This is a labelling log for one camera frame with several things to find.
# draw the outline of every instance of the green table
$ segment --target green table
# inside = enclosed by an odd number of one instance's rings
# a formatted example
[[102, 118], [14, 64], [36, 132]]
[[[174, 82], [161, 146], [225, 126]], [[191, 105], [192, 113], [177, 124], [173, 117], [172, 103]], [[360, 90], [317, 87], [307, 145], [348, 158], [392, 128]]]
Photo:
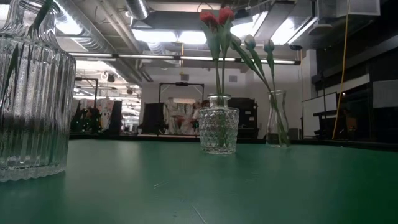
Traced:
[[398, 223], [398, 154], [75, 140], [66, 173], [0, 184], [0, 223]]

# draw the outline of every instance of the textured glass vase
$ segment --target textured glass vase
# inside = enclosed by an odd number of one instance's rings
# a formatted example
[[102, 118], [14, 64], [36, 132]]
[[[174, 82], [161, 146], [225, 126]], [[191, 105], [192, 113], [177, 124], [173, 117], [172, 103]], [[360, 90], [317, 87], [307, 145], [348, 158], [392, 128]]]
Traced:
[[267, 125], [267, 143], [274, 147], [290, 145], [289, 124], [285, 114], [286, 91], [276, 90], [269, 94], [269, 117]]
[[211, 154], [231, 154], [236, 149], [239, 110], [228, 108], [229, 95], [209, 95], [209, 108], [199, 118], [200, 145]]
[[43, 3], [11, 1], [0, 30], [0, 182], [56, 174], [67, 162], [76, 61], [57, 44], [56, 4], [34, 22]]

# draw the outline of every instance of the clear glass bottle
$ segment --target clear glass bottle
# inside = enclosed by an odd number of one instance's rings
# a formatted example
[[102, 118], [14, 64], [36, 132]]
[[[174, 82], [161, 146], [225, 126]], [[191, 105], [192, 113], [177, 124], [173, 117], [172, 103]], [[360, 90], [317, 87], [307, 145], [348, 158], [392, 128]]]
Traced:
[[209, 108], [202, 108], [199, 135], [202, 150], [211, 154], [231, 154], [236, 150], [239, 109], [229, 108], [230, 95], [209, 95]]
[[44, 2], [12, 0], [0, 30], [0, 182], [56, 174], [67, 163], [76, 61], [57, 44], [55, 3], [34, 22]]
[[287, 134], [289, 124], [285, 114], [286, 91], [276, 90], [269, 93], [269, 117], [267, 125], [267, 143], [274, 147], [287, 147], [290, 139]]

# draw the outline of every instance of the white board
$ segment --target white board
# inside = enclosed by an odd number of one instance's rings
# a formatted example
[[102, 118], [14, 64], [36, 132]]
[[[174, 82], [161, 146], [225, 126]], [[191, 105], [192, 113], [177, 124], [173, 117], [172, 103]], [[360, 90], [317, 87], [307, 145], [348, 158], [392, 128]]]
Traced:
[[[304, 137], [315, 136], [314, 131], [319, 130], [319, 117], [314, 117], [314, 113], [325, 110], [323, 96], [302, 102], [303, 107], [303, 129]], [[326, 111], [337, 110], [336, 93], [325, 96]]]

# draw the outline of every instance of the red tulip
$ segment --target red tulip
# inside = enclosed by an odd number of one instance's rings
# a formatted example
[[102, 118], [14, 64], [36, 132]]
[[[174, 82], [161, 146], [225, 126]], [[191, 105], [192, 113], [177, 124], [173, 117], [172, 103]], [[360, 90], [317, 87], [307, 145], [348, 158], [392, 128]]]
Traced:
[[230, 8], [222, 8], [218, 11], [218, 23], [225, 25], [228, 20], [232, 22], [234, 20], [234, 13]]
[[201, 12], [200, 20], [209, 27], [217, 27], [217, 19], [211, 12]]

